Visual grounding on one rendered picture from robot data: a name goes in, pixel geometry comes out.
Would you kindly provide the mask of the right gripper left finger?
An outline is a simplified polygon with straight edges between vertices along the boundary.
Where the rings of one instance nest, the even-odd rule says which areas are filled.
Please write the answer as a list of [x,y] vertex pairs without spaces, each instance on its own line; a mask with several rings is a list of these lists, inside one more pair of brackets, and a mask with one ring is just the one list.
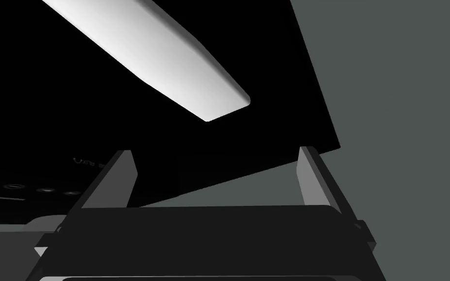
[[71,218],[84,208],[124,208],[138,176],[131,150],[118,150],[67,213]]

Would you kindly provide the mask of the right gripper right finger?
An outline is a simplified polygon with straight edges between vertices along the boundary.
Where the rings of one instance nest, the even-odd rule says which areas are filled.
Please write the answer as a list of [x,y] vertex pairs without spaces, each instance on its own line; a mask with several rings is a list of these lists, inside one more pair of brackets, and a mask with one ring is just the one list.
[[301,146],[296,161],[296,205],[329,206],[349,221],[358,221],[343,190],[313,146]]

